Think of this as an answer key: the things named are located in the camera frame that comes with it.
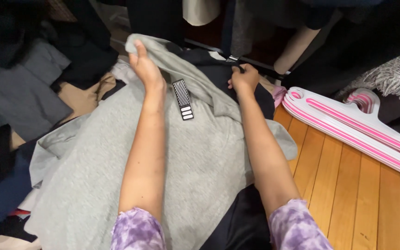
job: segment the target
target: striped tag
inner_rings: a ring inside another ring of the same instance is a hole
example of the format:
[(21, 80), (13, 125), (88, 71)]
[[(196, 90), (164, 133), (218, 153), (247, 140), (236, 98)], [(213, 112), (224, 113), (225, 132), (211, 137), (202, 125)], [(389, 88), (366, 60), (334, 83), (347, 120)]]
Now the striped tag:
[(174, 86), (175, 96), (177, 97), (178, 106), (181, 112), (181, 118), (186, 121), (194, 118), (191, 102), (189, 102), (188, 90), (184, 84), (184, 80), (180, 79), (172, 83)]
[(226, 62), (236, 62), (236, 61), (238, 61), (238, 60), (239, 60), (238, 57), (235, 57), (235, 56), (230, 55), (230, 56), (228, 57), (228, 59), (226, 59)]

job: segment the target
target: pink and white hanger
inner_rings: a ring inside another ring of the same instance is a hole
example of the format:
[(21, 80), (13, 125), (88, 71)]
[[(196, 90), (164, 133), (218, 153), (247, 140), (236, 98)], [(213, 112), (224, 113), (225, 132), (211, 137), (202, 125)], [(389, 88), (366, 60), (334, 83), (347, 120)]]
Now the pink and white hanger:
[(400, 134), (377, 118), (380, 101), (371, 90), (356, 90), (344, 104), (292, 87), (282, 103), (297, 119), (400, 172)]

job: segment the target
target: tie-dye shirt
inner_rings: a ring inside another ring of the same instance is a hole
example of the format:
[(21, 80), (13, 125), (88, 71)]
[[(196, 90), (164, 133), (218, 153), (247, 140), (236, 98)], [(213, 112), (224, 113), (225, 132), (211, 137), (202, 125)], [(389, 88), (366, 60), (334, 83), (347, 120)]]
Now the tie-dye shirt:
[[(278, 250), (332, 250), (311, 217), (306, 201), (291, 200), (269, 217), (271, 241)], [(111, 250), (166, 250), (163, 230), (150, 213), (133, 208), (120, 213), (112, 229)]]

